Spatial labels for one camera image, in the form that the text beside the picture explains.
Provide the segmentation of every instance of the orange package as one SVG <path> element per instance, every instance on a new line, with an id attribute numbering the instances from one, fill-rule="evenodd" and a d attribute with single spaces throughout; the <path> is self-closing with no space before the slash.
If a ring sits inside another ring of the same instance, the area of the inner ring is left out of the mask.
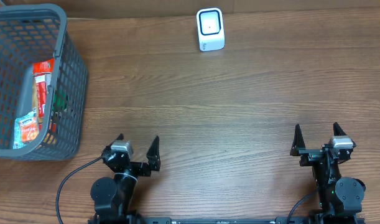
<path id="1" fill-rule="evenodd" d="M 21 141 L 23 143 L 31 142 L 38 136 L 39 129 L 36 122 L 36 117 L 23 119 L 19 122 L 21 130 Z"/>

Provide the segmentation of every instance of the perforated basket wall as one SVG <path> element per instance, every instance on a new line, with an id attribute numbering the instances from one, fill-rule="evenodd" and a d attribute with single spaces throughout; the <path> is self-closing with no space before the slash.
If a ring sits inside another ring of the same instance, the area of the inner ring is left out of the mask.
<path id="1" fill-rule="evenodd" d="M 88 72 L 66 26 L 64 11 L 53 4 L 0 8 L 0 157 L 59 160 L 76 154 Z M 31 111 L 32 64 L 51 58 L 42 129 L 28 145 L 12 149 L 14 120 Z"/>

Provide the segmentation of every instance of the wooden surface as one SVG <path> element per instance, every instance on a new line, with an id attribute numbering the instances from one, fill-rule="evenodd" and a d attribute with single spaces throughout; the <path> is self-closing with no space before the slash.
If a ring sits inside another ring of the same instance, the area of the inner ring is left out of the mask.
<path id="1" fill-rule="evenodd" d="M 0 223 L 56 223 L 55 194 L 119 133 L 144 161 L 160 136 L 162 167 L 132 201 L 145 216 L 274 218 L 315 189 L 289 156 L 294 128 L 318 148 L 337 121 L 358 144 L 343 176 L 367 186 L 360 214 L 380 221 L 380 8 L 233 14 L 224 50 L 200 53 L 195 18 L 73 21 L 89 72 L 81 148 L 71 161 L 0 159 Z M 65 223 L 93 215 L 101 162 L 64 186 Z M 317 199 L 296 214 L 317 208 Z"/>
<path id="2" fill-rule="evenodd" d="M 189 16 L 218 7 L 223 13 L 380 7 L 380 0 L 7 0 L 8 4 L 54 3 L 68 17 L 124 18 Z"/>

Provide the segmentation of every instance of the white box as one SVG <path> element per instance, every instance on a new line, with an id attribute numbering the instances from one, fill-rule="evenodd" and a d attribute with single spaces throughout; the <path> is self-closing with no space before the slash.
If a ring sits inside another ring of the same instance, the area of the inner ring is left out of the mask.
<path id="1" fill-rule="evenodd" d="M 225 46 L 225 28 L 220 9 L 199 10 L 197 26 L 201 51 L 220 50 Z"/>

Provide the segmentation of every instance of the wire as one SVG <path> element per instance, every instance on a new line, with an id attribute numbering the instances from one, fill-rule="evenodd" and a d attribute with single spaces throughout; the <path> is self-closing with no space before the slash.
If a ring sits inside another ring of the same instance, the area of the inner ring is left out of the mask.
<path id="1" fill-rule="evenodd" d="M 97 159 L 95 159 L 95 160 L 93 160 L 93 161 L 91 161 L 91 162 L 88 162 L 88 163 L 86 163 L 85 165 L 83 165 L 83 166 L 77 168 L 76 170 L 74 170 L 74 171 L 72 171 L 70 174 L 68 174 L 68 175 L 63 179 L 63 181 L 61 182 L 60 187 L 58 188 L 58 191 L 57 191 L 57 197 L 55 198 L 55 211 L 56 211 L 56 213 L 57 213 L 57 219 L 58 219 L 58 222 L 59 222 L 60 224 L 64 224 L 64 223 L 63 223 L 63 220 L 61 219 L 60 208 L 59 208 L 59 206 L 58 206 L 58 201 L 60 200 L 61 190 L 63 189 L 63 186 L 64 186 L 65 182 L 66 182 L 66 181 L 67 181 L 67 180 L 68 180 L 73 174 L 76 174 L 78 171 L 80 171 L 80 170 L 82 170 L 82 169 L 84 169 L 84 168 L 86 168 L 86 167 L 88 167 L 88 166 L 94 164 L 95 162 L 99 161 L 100 159 L 101 159 L 101 157 L 99 157 L 99 158 L 97 158 Z"/>
<path id="2" fill-rule="evenodd" d="M 289 212 L 289 215 L 288 215 L 288 218 L 287 218 L 287 224 L 289 224 L 289 221 L 290 221 L 290 218 L 292 217 L 292 215 L 294 214 L 296 208 L 302 204 L 304 201 L 306 201 L 307 199 L 309 199 L 311 196 L 313 196 L 315 193 L 318 192 L 318 189 L 309 193 L 308 195 L 306 195 L 304 198 L 300 199 L 296 204 L 295 206 L 291 209 L 291 211 Z"/>

